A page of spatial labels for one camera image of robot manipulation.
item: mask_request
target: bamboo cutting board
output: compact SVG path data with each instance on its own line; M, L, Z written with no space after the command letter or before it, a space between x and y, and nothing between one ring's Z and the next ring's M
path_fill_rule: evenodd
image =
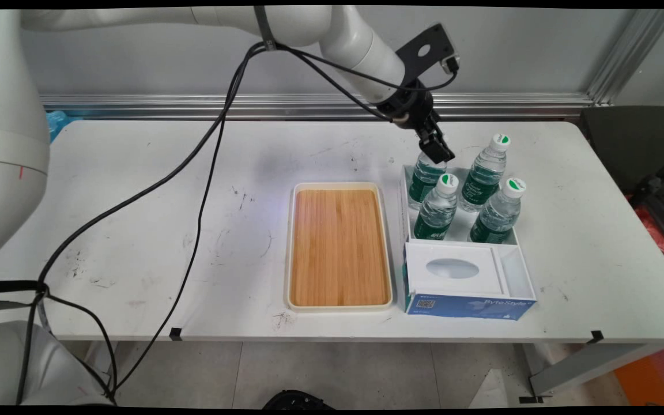
M296 195L290 302L298 307L390 300L382 218L371 190Z

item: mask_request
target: water bottle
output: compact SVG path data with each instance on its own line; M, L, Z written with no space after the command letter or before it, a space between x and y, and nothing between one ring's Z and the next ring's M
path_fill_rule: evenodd
M499 188L499 181L506 169L506 149L511 139L504 134L496 134L488 147L475 158L468 178L463 184L461 209L477 212Z
M511 177L501 191L490 197L478 213L468 240L485 244L500 244L514 227L522 210L522 194L527 190L524 180Z
M417 164L412 174L412 184L409 186L409 206L418 209L437 183L437 179L445 174L447 162L435 163L424 152L419 154Z
M455 210L458 208L458 177L446 173L437 180L437 186L427 194L422 202L417 222L414 225L414 238L445 238L450 228Z

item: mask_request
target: black cable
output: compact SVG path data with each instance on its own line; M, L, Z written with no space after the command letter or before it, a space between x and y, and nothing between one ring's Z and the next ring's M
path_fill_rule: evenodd
M101 378L101 376L99 376L99 373L97 373L92 367L87 365L86 362L84 362L84 360L81 360L81 358L79 358L75 354L71 353L71 355L75 357L76 360L78 360L78 362L81 363L82 366L84 366L86 371L90 373L90 375L97 381L97 383L99 383L99 386L101 386L102 389L104 389L104 396L106 396L107 399L109 399L109 401L116 406L116 400L114 400L114 396L112 396L111 391L109 391L109 387L107 386L106 383L104 383L104 380Z
M326 73L324 73L324 71L322 71L322 69L318 68L317 65L313 64L306 57L309 57L309 58L314 59L316 61L325 63L327 65L330 65L330 66L332 66L334 68L337 68L337 69L340 69L342 71L347 71L348 73L355 74L356 76L360 76L362 78L366 78L366 79L369 79L371 81L378 82L379 84L383 84L385 86L389 86L391 88L395 88L395 89L399 89L399 90L403 90L403 91L422 91L423 92L423 91L432 91L432 90L435 90L435 89L440 89L442 87L445 87L445 86L449 85L451 82L453 82L453 80L455 79L455 76L456 76L456 74L453 74L453 76L448 81L444 82L443 84L440 84L440 85L437 85L437 86L432 86L432 87L429 87L429 88L410 88L410 87L405 87L405 86L398 86L396 84L391 84L390 82L386 82L386 81L383 81L381 79L375 78L373 76L369 76L368 74L359 73L358 71L355 71L353 69L345 68L345 67L343 67L343 66L341 66L337 63L327 61L327 60L325 60L323 58L320 58L318 56L311 55L310 53L306 53L306 52L303 52L301 50L295 50L295 49L292 49L292 48L287 47L287 46L282 45L282 44L279 44L278 46L279 46L279 48L278 48L279 50L285 50L287 52L290 52L290 53L292 53L292 55L296 56L301 61L306 63L308 66L310 66L312 69L314 69L314 71L316 71L320 76L322 76L322 78L324 78L325 81L332 84L335 88L337 88L340 92L342 92L342 94L344 94L346 97L351 99L358 106L360 106L361 108L363 108L367 112L371 113L372 115L376 116L377 118L380 118L382 120L389 121L389 122L393 122L393 119L390 118L389 116L382 115L381 113L378 113L377 111L374 111L374 110L371 110L370 108L368 108L367 105L365 105L360 100L355 98L352 94L350 94L350 92L348 92L346 89L344 89L342 86L340 86L340 84L335 82ZM71 307L76 307L77 309L88 313L90 316L92 316L92 318L95 319L97 324L100 326L100 329L102 330L102 334L105 337L105 341L106 341L108 349L109 349L110 358L112 360L111 363L112 363L112 367L113 367L113 370L114 370L114 383L115 383L115 386L114 386L113 391L111 392L111 399L114 399L114 394L116 393L116 390L119 388L119 386L121 386L127 380L127 378L129 378L129 376L131 376L132 373L135 371L137 366L140 364L142 359L147 354L150 347L155 342L156 338L159 336L159 334L163 330L165 324L168 323L169 318L171 318L171 315L173 315L173 311L176 309L178 301L179 301L179 299L181 297L181 294L184 290L184 287L186 285L186 281L188 279L188 276L189 276L189 273L190 273L190 270L191 270L191 267L193 265L193 261L194 261L194 258L196 256L196 252L197 252L197 249L198 249L198 239L199 239L199 235L201 234L201 217L203 216L203 207L205 207L206 197L208 196L209 188L210 188L211 181L212 181L212 176L214 174L214 164L216 163L216 158L217 158L217 154L218 154L218 151L219 151L219 144L221 142L221 137L222 137L222 134L224 133L224 122L225 122L225 119L226 119L226 116L227 116L227 111L229 111L229 106L232 105L232 102L235 99L235 95L237 94L237 90L240 86L240 82L242 81L242 78L243 78L243 75L244 75L244 72L245 72L245 68L247 67L248 61L253 56L258 55L258 53L264 52L265 50L266 49L263 45L263 42L256 43L255 45L253 45L248 50L247 54L245 55L245 59L240 64L240 66L237 68L237 71L235 71L235 75L232 78L232 82L230 84L229 91L227 92L227 99L225 100L225 105L222 108L222 110L220 111L219 115L217 116L217 119L210 126L210 128L208 129L206 134L203 135L203 137L201 138L199 144L196 145L195 149L192 150L192 152L188 155L188 157L186 157L186 159L184 159L184 161L181 162L181 164L179 164L178 167L176 167L173 171L171 171L171 173L169 173L167 176L160 179L158 182L155 182L155 184L152 184L152 186L147 187L143 191L140 191L138 194L135 194L134 196L132 196L131 198L129 198L127 200L124 200L123 202L119 203L118 205L112 207L111 209L106 210L103 213L100 213L100 215L96 216L95 218L90 220L88 223L81 226L81 228L78 228L74 233L72 233L68 238L66 238L66 240L63 241L63 243L61 243L61 245L55 250L55 252L53 252L53 254L48 259L48 262L43 267L43 270L40 272L40 275L37 277L37 281L39 283L44 283L45 277L47 276L48 271L50 271L50 268L52 268L53 264L58 259L60 254L63 253L63 251L66 249L66 247L68 247L69 244L71 244L71 242L74 241L74 239L81 236L81 234L84 233L85 231L87 231L87 229L94 226L98 222L102 221L104 218L107 218L108 216L112 215L113 213L118 212L119 210L126 207L127 205L131 205L131 203L136 202L136 200L144 197L146 194L149 194L150 192L154 191L155 189L158 189L158 187L163 186L163 184L166 184L166 182L168 182L169 180L173 179L173 177L176 176L176 174L181 172L186 167L186 165L188 165L188 163L190 163L193 160L193 158L201 150L201 148L206 143L206 141L208 141L211 134L213 134L214 130L217 128L218 123L221 125L219 137L218 137L217 143L216 143L216 147L214 147L214 155L213 155L212 164L211 164L211 167L210 167L210 175L209 175L208 181L206 182L205 194L203 195L203 199L201 200L201 208L200 208L199 216L198 216L198 233L197 233L196 240L195 240L195 243L194 243L194 250L193 250L193 254L191 256L191 260L189 262L189 266L187 268L186 274L184 276L184 280L182 281L181 288L179 289L179 294L176 295L176 300L173 303L173 307L171 307L171 310L169 311L168 316L166 317L166 319L163 321L163 324L161 324L160 328L155 333L155 336L153 336L153 338L150 340L150 343L145 348L145 351L142 352L142 355L140 356L140 358L137 360L137 362L134 364L132 369L129 371L129 373L127 373L127 375L122 379L121 382L118 383L118 379L116 378L116 362L114 360L114 351L112 350L111 342L109 341L108 335L106 334L106 330L104 329L103 325L101 324L101 321L99 321L99 318L94 313L92 313L90 310L86 309L85 307L82 307L81 305L73 304L71 302L68 302L66 300L58 299L57 297L48 294L48 297L50 299L53 299L57 302L60 302L61 304L70 305ZM29 344L30 344L30 341L32 339L32 326L34 324L35 309L37 307L37 300L39 300L41 298L42 298L42 293L39 294L39 297L32 303L32 305L30 307L29 318L28 318L28 321L27 321L27 340L26 340L27 344L25 345L24 360L23 360L22 371L21 371L21 375L20 375L20 384L19 384L18 396L17 396L17 404L21 403L22 394L24 392L24 381L25 381L25 378L27 376L27 364L29 363Z
M285 50L287 52L290 52L290 54L292 54L293 56L296 56L297 58L301 59L304 63L306 63L308 66L310 66L312 69L314 69L316 71L316 73L320 74L322 76L322 78L326 79L327 82L329 82L330 84L332 84L332 86L337 88L338 91L345 94L345 96L350 98L352 100L352 102L358 104L358 106L360 106L360 108L363 108L364 110L368 111L369 113L377 116L377 118L380 118L384 121L388 121L389 123L393 122L393 119L390 118L390 116L385 116L385 115L381 114L379 111L374 111L374 110L371 110L370 108L368 108L368 105L365 105L364 103L361 102L361 100L359 100L358 98L355 98L352 94L350 94L350 92L348 92L347 89L340 86L340 84L335 82L334 79L330 78L330 76L328 74L326 74L324 71L322 71L322 69L320 69L319 66L313 64L307 58L304 58L304 56L302 56L300 53L298 53L298 50L293 50L291 48L285 48L285 49L279 49L279 50Z
M156 331L155 336L153 336L152 339L150 339L150 342L148 342L148 346L145 347L145 350L142 352L140 355L139 359L137 359L137 362L132 366L132 370L127 373L126 376L122 379L122 381L117 385L119 386L124 383L127 378L129 378L130 375L132 375L132 372L135 371L137 368L137 365L140 365L140 362L142 362L142 358L145 357L146 354L148 354L148 350L150 350L150 347L153 346L153 343L155 342L155 339L159 336L161 331L163 331L163 327L168 323L169 318L171 318L171 315L173 315L173 311L176 309L176 305L179 304L179 298L181 297L181 294L184 292L184 287L186 285L186 281L188 280L189 273L191 272L191 267L194 262L194 258L196 257L196 251L198 250L198 239L201 235L201 217L203 216L203 206L206 204L206 196L209 194L209 187L210 184L212 183L212 176L214 174L214 163L217 160L217 154L219 151L219 143L222 140L222 134L224 133L224 118L222 119L222 122L219 126L219 136L217 137L217 145L214 147L214 156L212 157L212 164L209 170L209 179L206 181L206 188L203 191L203 198L201 199L201 207L199 208L198 211L198 224L196 225L196 241L194 242L194 249L193 252L191 253L191 260L189 261L189 266L186 270L186 275L184 276L184 281L181 283L181 289L179 289L179 294L176 295L176 300L173 302L173 307L171 307L171 310L168 312L168 316L166 316L165 320L163 320L163 324L160 325L160 328L158 331Z
M22 369L19 373L19 385L17 386L17 399L15 405L22 403L22 397L24 396L24 384L27 379L27 366L29 366L29 347L32 343L32 325L35 323L35 310L37 309L37 303L42 299L43 294L40 292L35 296L32 305L29 307L29 316L27 317L27 333L24 336L24 357L22 358Z
M94 319L94 321L97 322L97 325L99 326L99 329L102 331L102 336L104 336L104 341L106 342L106 348L109 351L109 360L111 360L111 373L112 377L114 378L114 389L112 390L111 394L108 396L111 399L114 399L114 391L116 391L116 359L114 358L114 350L111 347L111 341L109 341L109 336L106 334L106 329L104 329L104 325L101 323L101 320L95 315L91 310L83 307L82 305L74 304L70 301L66 301L64 299L59 299L53 294L50 294L49 292L47 293L48 299L51 299L55 301L56 303L61 303L63 305L68 305L68 307L73 307L74 309L81 310L84 313L87 313Z
M237 90L240 88L240 82L242 82L243 75L245 74L245 67L247 66L248 60L250 60L250 58L252 58L258 53L260 53L260 51L248 54L247 59L243 61L240 67L237 68L235 76L232 78L232 82L230 82L229 90L227 91L227 98L224 101L226 108L229 108L229 105L232 104L233 100L235 99L235 95L237 95ZM132 366L132 369L127 373L126 376L124 376L124 378L122 378L122 381L116 385L116 388L119 388L119 386L121 386L124 382L127 381L127 379L135 371L135 369L137 369L137 366L140 365L140 362L142 362L142 359L145 357L145 355L148 354L148 350L150 350L150 347L153 346L156 338L158 338L161 331L163 331L164 326L168 323L168 320L171 318L171 315L173 315L173 311L176 309L177 304L179 304L179 299L181 299L181 294L184 292L184 287L186 286L186 281L188 281L188 277L191 272L194 258L196 257L196 252L198 250L199 237L201 236L201 218L203 217L203 207L205 207L206 197L209 195L209 187L211 186L212 177L214 176L214 165L217 162L217 155L219 154L219 144L221 143L222 140L222 134L224 134L224 121L226 119L226 115L227 112L225 111L225 114L221 118L221 124L219 126L219 135L217 137L217 143L214 146L214 155L212 157L212 163L209 168L209 178L206 181L206 188L203 191L203 198L201 199L201 207L199 208L198 211L198 220L196 224L196 240L194 242L193 252L191 253L191 260L189 261L188 268L186 269L186 274L184 275L184 280L181 283L181 288L179 289L179 293L176 295L176 300L173 301L173 307L171 307L171 310L168 312L168 315L166 316L165 320L163 320L163 323L158 328L158 331L156 331L153 338L150 339L150 342L148 342L148 345L145 347L145 350L142 351L142 354L140 355L139 359L137 359L137 362L135 362L135 364Z
M373 82L377 82L378 84L389 86L391 88L395 88L395 89L398 89L400 91L422 91L422 92L424 92L424 91L434 91L435 89L441 89L441 88L444 88L445 86L448 86L449 84L452 84L452 82L455 80L455 77L458 76L458 73L453 73L452 76L450 77L450 79L448 79L445 82L442 82L442 84L435 85L435 86L430 86L430 87L427 87L427 88L411 88L411 87L407 87L407 86L400 86L400 85L396 85L396 84L391 84L390 82L386 82L383 79L379 79L379 78L376 78L374 76L369 76L369 74L359 73L358 71L355 71L354 69L345 68L344 66L340 65L339 63L334 63L334 62L328 61L324 58L320 58L319 56L312 55L311 53L304 52L303 50L298 50L298 49L293 49L293 48L287 47L284 44L276 44L276 48L278 50L285 50L287 52L298 53L298 54L303 55L307 58L311 58L311 59L314 59L315 61L319 61L319 62L322 62L326 65L337 68L340 71L345 71L346 73L356 74L359 77L370 79Z
M240 67L243 68L243 71L244 71L245 65L247 65L247 61L250 60L251 56L255 56L252 53L256 49L258 49L259 47L264 48L263 42L258 42L255 45L253 45L252 47L250 47L250 50L248 50L247 54L245 55L245 60L243 61L242 64L240 64ZM146 189L139 192L138 194L135 194L131 198L129 198L127 200L124 200L124 202L119 203L118 205L114 206L113 208L111 208L109 210L106 210L103 213L100 213L99 216L97 216L97 217L93 218L92 220L88 221L86 224L84 224L84 226L82 226L81 228L78 228L74 233L72 233L68 238L66 238L66 240L63 241L63 243L61 243L61 245L58 247L58 249L56 249L55 252L53 252L52 255L50 255L50 259L48 259L48 262L45 263L45 266L43 267L43 270L40 271L40 275L37 277L37 281L39 283L42 283L42 282L45 281L45 276L47 276L48 271L50 271L50 268L52 268L53 263L55 263L55 260L58 259L58 257L61 255L61 253L63 253L63 251L66 250L66 247L68 247L69 244L71 244L71 242L74 241L74 239L81 236L81 234L84 233L85 231L87 231L87 229L89 229L90 227L92 227L95 224L99 223L104 218L107 218L108 216L112 215L116 211L122 209L123 207L126 207L127 205L131 204L132 202L135 202L136 200L140 199L141 197L145 196L146 194L149 194L151 191L154 191L155 189L158 189L158 187L163 186L164 184L166 184L166 182L173 179L173 177L176 176L176 174L181 172L181 170L183 170L184 167L186 167L186 165L191 160L193 160L193 158L196 156L196 154L201 150L203 145L206 143L206 140L209 139L211 134L214 132L214 129L217 128L219 120L227 114L227 110L229 110L229 105L224 105L224 108L222 108L222 111L219 113L219 116L218 116L217 120L214 121L212 126L209 128L209 131L207 131L206 134L204 134L203 137L201 137L201 141L198 143L198 145L196 145L195 149L193 149L192 152L188 155L188 157L186 157L186 159L184 159L184 161L182 161L181 164L179 164L178 167L173 169L173 171L171 171L171 173L169 173L166 177L163 177L159 181L151 184L150 187L147 187Z
M186 167L186 165L191 160L193 160L193 158L201 150L203 145L206 143L206 141L208 141L211 134L217 128L217 125L219 124L219 122L221 120L224 120L225 116L227 115L227 111L229 110L229 106L232 104L233 100L235 99L235 95L237 94L237 87L235 87L233 89L233 86L235 84L235 81L237 81L237 86L239 86L239 80L242 79L242 75L245 72L245 67L247 66L247 62L250 60L251 57L253 57L255 55L258 55L258 53L261 53L261 52L264 52L264 51L265 51L265 47L263 45L263 42L258 42L256 44L254 44L252 47L250 47L248 52L245 54L245 58L243 59L243 62L237 68L237 71L235 72L235 76L232 79L232 87L230 87L230 92L232 92L232 99L229 99L229 97L228 97L228 99L225 101L224 108L222 108L222 111L220 111L220 113L219 113L219 116L218 116L217 120L215 120L214 123L210 126L210 128L208 129L206 134L203 135L203 137L201 138L198 145L196 145L195 149L192 150L192 152L188 155L188 157L186 157L186 159L184 159L184 161L181 162L181 164L179 164L178 167L173 169L173 171L171 171L171 173L169 173L164 178L160 179L158 182L155 182L155 184L152 184L152 186L147 187L146 189L139 192L138 194L135 194L131 198L129 198L127 200L124 200L124 202L121 202L118 205L114 206L113 208L111 208L109 210L106 210L105 212L101 213L97 217L90 220L88 223L84 224L81 228L78 228L74 233L72 233L68 238L66 238L66 240L63 241L63 243L61 243L60 246L58 246L58 249L56 249L55 252L53 252L52 255L50 255L50 258L48 259L48 262L43 267L43 270L40 271L40 275L37 277L37 281L39 283L41 283L41 284L44 283L45 277L47 276L48 271L50 271L50 268L52 268L53 264L55 263L55 260L58 259L58 257L60 256L61 253L63 253L63 251L66 249L66 247L68 247L69 244L71 244L71 242L74 241L74 239L79 237L79 235L81 235L82 233L87 231L87 229L94 226L95 224L97 224L98 222L103 220L104 218L112 215L116 211L126 207L127 205L131 204L132 202L135 202L136 200L142 198L146 194L149 194L150 192L154 191L155 189L158 189L158 187L163 186L163 184L166 184L166 182L173 179L173 177L176 176L176 174L178 174L181 170L183 170ZM39 299L36 299L33 302L32 306L30 307L29 318L27 319L27 338L26 338L26 344L25 344L25 348L24 348L24 356L23 356L23 361L22 361L22 371L20 373L18 394L17 394L17 400L16 400L17 405L21 404L22 395L24 393L24 383L25 383L25 379L27 377L27 365L29 363L29 347L30 347L29 345L30 345L30 342L31 342L31 339L32 339L32 326L35 324L35 309L37 307L37 300L39 300ZM178 303L178 298L176 298L176 302L174 302L174 304L173 304L173 308L171 309L171 313L173 313L173 310L176 308L177 303ZM95 320L98 320L98 318L96 318L96 315L94 315L90 311L88 311L88 313L90 313L92 315L92 317L95 318ZM106 331L105 330L103 331L103 334L105 336L107 346L111 350L111 342L108 340L108 337L106 336ZM127 376L132 374L132 372L135 370L135 367L137 367L137 365L132 367L132 370L129 372L129 374ZM114 381L115 381L115 386L114 386L113 393L116 392L116 389L119 387L120 384L124 383L124 380L122 380L121 383L117 384L116 383L116 376L114 376Z

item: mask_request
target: green bottle label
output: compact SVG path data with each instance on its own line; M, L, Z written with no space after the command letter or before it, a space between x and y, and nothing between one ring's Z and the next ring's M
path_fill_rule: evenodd
M509 234L511 229L506 229L506 231L493 231L489 229L483 222L480 220L480 215L475 220L475 224L471 229L471 241L480 242L482 244L500 244L506 239L506 235Z
M412 185L409 187L409 197L421 203L427 193L433 189L437 182L425 183L422 179L418 178L416 174L412 174Z
M422 215L420 214L419 217L417 217L417 223L414 224L414 238L442 241L445 239L445 234L447 233L448 228L450 228L450 224L446 224L442 228L433 228L422 220Z
M473 170L463 184L463 199L473 205L483 205L499 189L499 183L483 184L473 178Z

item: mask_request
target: white bottle cap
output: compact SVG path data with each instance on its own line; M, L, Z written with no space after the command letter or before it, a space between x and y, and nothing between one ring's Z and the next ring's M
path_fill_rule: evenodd
M509 144L511 144L511 137L507 137L504 134L495 134L488 147L499 152L505 152L509 148Z
M437 190L443 194L453 194L458 189L458 177L445 173L437 179Z
M524 180L517 179L516 177L509 177L506 179L503 186L501 186L501 191L504 192L507 197L511 197L511 199L519 199L526 190L527 184L524 183Z

